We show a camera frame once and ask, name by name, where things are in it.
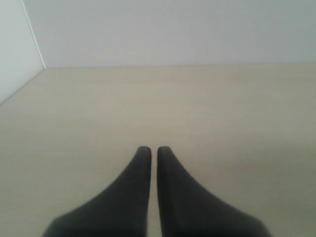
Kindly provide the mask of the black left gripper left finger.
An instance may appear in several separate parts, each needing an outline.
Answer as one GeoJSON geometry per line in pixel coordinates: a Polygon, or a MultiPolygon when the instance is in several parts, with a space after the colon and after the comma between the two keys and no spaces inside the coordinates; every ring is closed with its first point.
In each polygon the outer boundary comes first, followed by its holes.
{"type": "Polygon", "coordinates": [[[141,146],[117,179],[82,206],[54,219],[45,237],[145,237],[151,149],[141,146]]]}

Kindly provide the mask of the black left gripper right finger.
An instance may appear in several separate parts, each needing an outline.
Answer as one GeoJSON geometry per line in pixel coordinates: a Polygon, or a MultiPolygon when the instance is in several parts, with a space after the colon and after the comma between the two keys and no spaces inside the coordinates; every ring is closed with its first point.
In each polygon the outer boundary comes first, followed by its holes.
{"type": "Polygon", "coordinates": [[[260,220],[207,191],[168,146],[157,151],[157,190],[164,237],[271,236],[260,220]]]}

